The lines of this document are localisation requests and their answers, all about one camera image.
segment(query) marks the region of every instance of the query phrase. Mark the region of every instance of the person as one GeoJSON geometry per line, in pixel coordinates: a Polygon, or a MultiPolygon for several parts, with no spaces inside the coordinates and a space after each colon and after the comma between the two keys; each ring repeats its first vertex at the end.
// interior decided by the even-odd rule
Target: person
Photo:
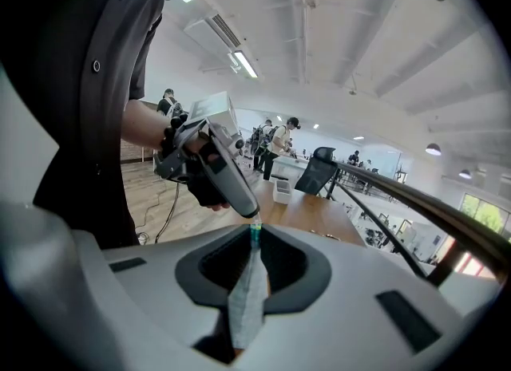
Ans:
{"type": "Polygon", "coordinates": [[[350,164],[350,165],[357,165],[358,164],[358,154],[360,154],[360,152],[358,150],[355,151],[354,154],[351,154],[348,157],[348,164],[350,164]]]}
{"type": "MultiPolygon", "coordinates": [[[[272,128],[272,122],[270,119],[267,119],[264,124],[260,125],[259,128],[262,130],[263,137],[266,136],[272,128]]],[[[259,163],[259,156],[254,156],[254,170],[257,172],[263,172],[263,164],[264,162],[259,163]]]]}
{"type": "Polygon", "coordinates": [[[174,91],[172,89],[165,90],[163,99],[158,103],[156,111],[170,119],[184,112],[181,103],[178,103],[174,98],[174,91]]]}
{"type": "Polygon", "coordinates": [[[273,160],[279,156],[280,151],[285,150],[286,143],[289,141],[290,131],[295,128],[299,128],[299,120],[296,117],[291,117],[287,120],[286,125],[281,125],[275,130],[275,134],[262,160],[264,162],[264,180],[269,181],[273,160]]]}
{"type": "MultiPolygon", "coordinates": [[[[121,138],[172,151],[170,119],[138,100],[164,0],[42,1],[30,15],[30,0],[6,4],[3,18],[16,26],[4,29],[0,45],[10,82],[59,146],[34,204],[92,233],[101,249],[138,245],[119,155],[121,138]]],[[[207,143],[196,136],[187,149],[207,143]]],[[[200,172],[188,185],[200,204],[228,207],[200,172]]]]}

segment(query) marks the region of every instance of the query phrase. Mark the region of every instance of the black handrail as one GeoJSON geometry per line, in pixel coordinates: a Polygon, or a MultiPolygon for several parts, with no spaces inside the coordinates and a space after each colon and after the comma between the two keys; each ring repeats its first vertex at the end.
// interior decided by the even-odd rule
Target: black handrail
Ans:
{"type": "MultiPolygon", "coordinates": [[[[371,185],[411,207],[431,223],[455,238],[479,262],[493,272],[497,281],[505,281],[511,265],[511,244],[504,238],[468,215],[415,188],[349,164],[338,163],[338,166],[339,169],[369,182],[371,185]]],[[[331,185],[329,189],[330,194],[327,194],[327,198],[331,195],[333,189],[334,185],[331,185]]],[[[448,269],[451,271],[453,269],[452,264],[449,266],[448,269]]],[[[446,271],[445,265],[437,269],[446,271]]],[[[437,269],[430,274],[431,278],[438,276],[438,273],[435,274],[437,269]]]]}
{"type": "Polygon", "coordinates": [[[378,219],[378,216],[376,216],[373,211],[371,209],[369,209],[360,199],[358,199],[356,196],[354,196],[350,190],[348,190],[347,188],[343,187],[341,184],[337,183],[337,185],[344,191],[347,193],[347,195],[352,199],[354,200],[354,202],[359,205],[363,210],[364,212],[366,212],[367,216],[369,216],[373,222],[381,229],[381,231],[383,232],[383,234],[389,238],[389,240],[392,242],[392,244],[394,245],[394,247],[399,251],[399,253],[401,254],[401,256],[406,260],[406,263],[408,263],[408,266],[410,266],[411,270],[414,271],[414,273],[419,277],[419,278],[424,278],[426,279],[427,278],[427,274],[426,272],[424,271],[424,269],[422,268],[421,264],[419,263],[419,261],[417,260],[417,258],[415,257],[415,255],[413,255],[408,249],[406,249],[405,245],[403,245],[401,242],[399,242],[399,239],[396,238],[396,236],[392,233],[392,231],[386,227],[382,221],[380,221],[378,219]]]}

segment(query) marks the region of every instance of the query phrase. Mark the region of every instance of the air vent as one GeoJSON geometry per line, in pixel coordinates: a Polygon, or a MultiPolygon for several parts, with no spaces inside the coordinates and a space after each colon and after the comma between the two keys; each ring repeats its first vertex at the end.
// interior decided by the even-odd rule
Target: air vent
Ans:
{"type": "Polygon", "coordinates": [[[212,20],[216,23],[216,25],[224,32],[225,37],[232,43],[232,45],[237,48],[241,45],[238,38],[235,36],[235,34],[231,31],[231,28],[228,27],[228,25],[225,23],[225,21],[222,19],[221,16],[218,14],[215,15],[212,20]]]}

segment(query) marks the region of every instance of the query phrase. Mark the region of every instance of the ceiling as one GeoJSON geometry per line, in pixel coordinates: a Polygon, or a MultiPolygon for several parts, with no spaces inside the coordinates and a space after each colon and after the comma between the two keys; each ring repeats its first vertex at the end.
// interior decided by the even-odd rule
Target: ceiling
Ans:
{"type": "Polygon", "coordinates": [[[420,156],[434,141],[451,158],[511,167],[509,67],[473,7],[470,0],[168,0],[150,54],[153,69],[158,63],[153,79],[165,68],[155,56],[169,51],[177,72],[196,71],[172,87],[189,79],[193,94],[227,89],[238,107],[296,115],[323,134],[364,135],[420,156]],[[257,81],[235,75],[182,32],[212,12],[240,40],[257,81]]]}

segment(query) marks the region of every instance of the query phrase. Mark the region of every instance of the hand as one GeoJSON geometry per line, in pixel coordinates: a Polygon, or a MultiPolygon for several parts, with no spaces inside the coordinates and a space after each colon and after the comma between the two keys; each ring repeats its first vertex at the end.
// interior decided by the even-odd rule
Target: hand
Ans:
{"type": "MultiPolygon", "coordinates": [[[[164,131],[165,139],[161,142],[162,154],[165,158],[176,150],[173,141],[176,130],[186,121],[186,115],[173,117],[170,120],[170,127],[164,131]]],[[[185,147],[188,151],[198,154],[199,151],[208,143],[207,140],[196,137],[189,140],[185,147]]],[[[208,162],[213,161],[218,155],[211,153],[208,155],[208,162]]],[[[205,175],[200,161],[187,161],[188,172],[192,178],[187,182],[188,190],[197,198],[201,207],[208,207],[213,211],[219,211],[222,208],[229,208],[230,205],[224,197],[216,190],[209,178],[205,175]]]]}

